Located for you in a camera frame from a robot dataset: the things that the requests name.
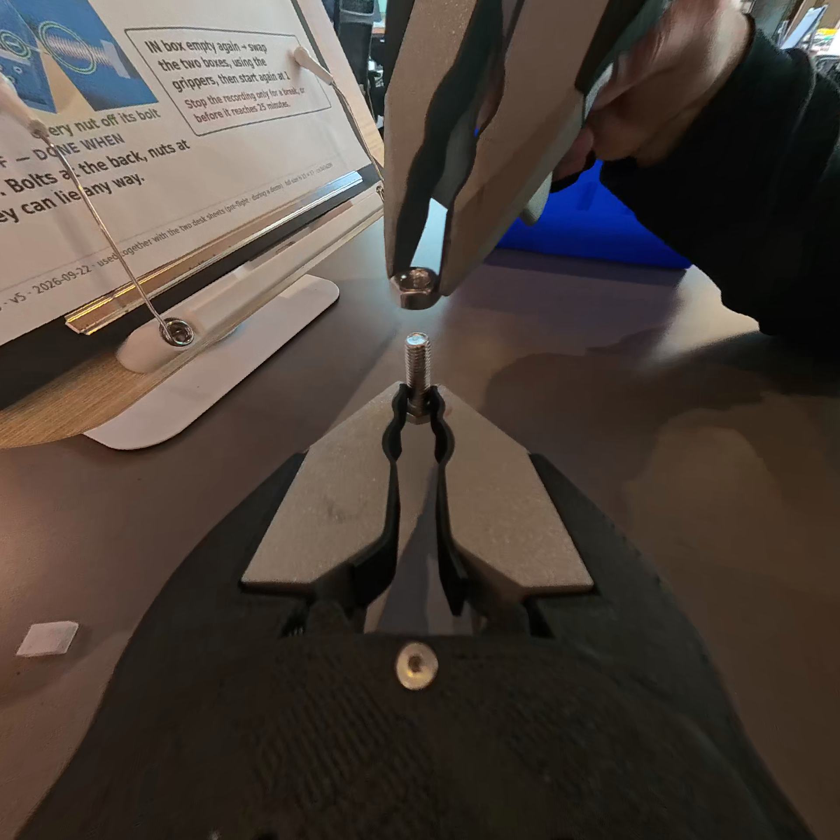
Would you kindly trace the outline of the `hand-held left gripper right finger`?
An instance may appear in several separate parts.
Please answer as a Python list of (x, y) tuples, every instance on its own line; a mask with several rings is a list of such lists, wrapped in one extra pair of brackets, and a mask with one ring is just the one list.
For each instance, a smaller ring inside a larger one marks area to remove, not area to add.
[(445, 386), (428, 396), (435, 436), (439, 578), (453, 614), (486, 617), (594, 588), (530, 452)]

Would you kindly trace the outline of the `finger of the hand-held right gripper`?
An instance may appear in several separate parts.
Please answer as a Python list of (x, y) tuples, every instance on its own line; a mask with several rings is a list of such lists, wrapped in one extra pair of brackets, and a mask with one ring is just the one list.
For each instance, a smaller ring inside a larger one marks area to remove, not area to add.
[(578, 76), (606, 1), (523, 1), (506, 36), (496, 106), (446, 219), (440, 292), (450, 296), (538, 192), (581, 131)]
[(475, 162), (488, 78), (488, 1), (389, 1), (384, 222), (393, 277), (414, 264), (430, 202), (455, 207)]

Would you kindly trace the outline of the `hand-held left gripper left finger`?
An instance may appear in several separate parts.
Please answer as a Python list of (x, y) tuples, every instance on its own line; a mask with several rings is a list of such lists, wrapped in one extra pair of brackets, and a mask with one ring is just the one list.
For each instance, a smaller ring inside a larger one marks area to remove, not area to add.
[(396, 566), (403, 383), (314, 442), (243, 574), (251, 591), (368, 607)]

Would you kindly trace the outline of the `steel hex nut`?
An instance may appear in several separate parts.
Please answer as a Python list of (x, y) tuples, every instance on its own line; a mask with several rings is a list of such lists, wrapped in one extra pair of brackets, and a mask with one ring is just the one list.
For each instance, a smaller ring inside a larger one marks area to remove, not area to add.
[(409, 267), (394, 273), (389, 283), (403, 309), (431, 308), (441, 297), (439, 274), (430, 267)]

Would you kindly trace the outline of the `steel hex bolt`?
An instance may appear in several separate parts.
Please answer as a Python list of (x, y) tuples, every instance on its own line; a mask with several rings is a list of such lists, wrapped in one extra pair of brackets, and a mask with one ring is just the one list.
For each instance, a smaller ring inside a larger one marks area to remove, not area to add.
[(404, 381), (396, 384), (394, 404), (410, 424), (428, 424), (438, 404), (431, 378), (431, 338), (424, 331), (410, 332), (404, 342)]

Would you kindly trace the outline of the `person's right forearm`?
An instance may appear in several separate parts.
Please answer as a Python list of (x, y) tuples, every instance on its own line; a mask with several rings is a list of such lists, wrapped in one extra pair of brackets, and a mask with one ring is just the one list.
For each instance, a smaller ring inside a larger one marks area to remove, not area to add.
[(839, 87), (761, 32), (661, 162), (601, 183), (764, 333), (839, 351)]

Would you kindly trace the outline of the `person's right hand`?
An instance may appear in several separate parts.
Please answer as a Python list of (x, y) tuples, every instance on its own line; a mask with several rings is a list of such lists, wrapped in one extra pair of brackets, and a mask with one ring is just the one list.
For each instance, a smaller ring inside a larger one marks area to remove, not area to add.
[(754, 33), (735, 1), (674, 1), (620, 53), (553, 172), (561, 189), (594, 159), (653, 166), (680, 142), (745, 56)]

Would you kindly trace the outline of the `blue plastic bin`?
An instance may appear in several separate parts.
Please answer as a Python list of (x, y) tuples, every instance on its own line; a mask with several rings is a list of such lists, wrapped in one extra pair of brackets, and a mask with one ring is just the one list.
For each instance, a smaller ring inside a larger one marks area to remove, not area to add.
[(595, 162), (574, 183), (550, 193), (534, 224), (516, 219), (498, 247), (669, 269), (690, 267), (688, 258), (649, 231), (601, 183), (601, 166)]

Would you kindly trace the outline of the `instruction sheet on stand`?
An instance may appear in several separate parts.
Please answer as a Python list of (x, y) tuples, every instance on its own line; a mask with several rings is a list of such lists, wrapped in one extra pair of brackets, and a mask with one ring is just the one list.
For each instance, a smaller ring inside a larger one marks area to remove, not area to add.
[[(90, 199), (89, 213), (128, 282), (24, 337), (1, 344), (1, 448), (86, 434), (141, 448), (184, 431), (338, 302), (338, 284), (314, 268), (383, 216), (374, 159), (383, 143), (324, 6), (320, 57), (296, 63), (338, 96), (365, 166), (256, 218), (153, 278), (134, 276)], [(15, 87), (9, 114), (51, 148), (48, 129)]]

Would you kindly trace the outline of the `printed instruction sheet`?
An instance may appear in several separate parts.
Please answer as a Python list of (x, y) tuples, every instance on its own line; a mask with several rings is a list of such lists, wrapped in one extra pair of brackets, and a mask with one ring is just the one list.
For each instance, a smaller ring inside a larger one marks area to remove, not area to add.
[(1, 343), (359, 171), (338, 94), (294, 59), (318, 1), (3, 1)]

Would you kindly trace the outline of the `small white square pad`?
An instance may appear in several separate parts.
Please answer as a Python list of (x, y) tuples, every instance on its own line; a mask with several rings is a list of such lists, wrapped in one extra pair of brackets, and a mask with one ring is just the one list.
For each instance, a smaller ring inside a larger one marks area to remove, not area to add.
[(60, 656), (69, 651), (79, 632), (76, 621), (51, 621), (30, 624), (19, 644), (18, 657)]

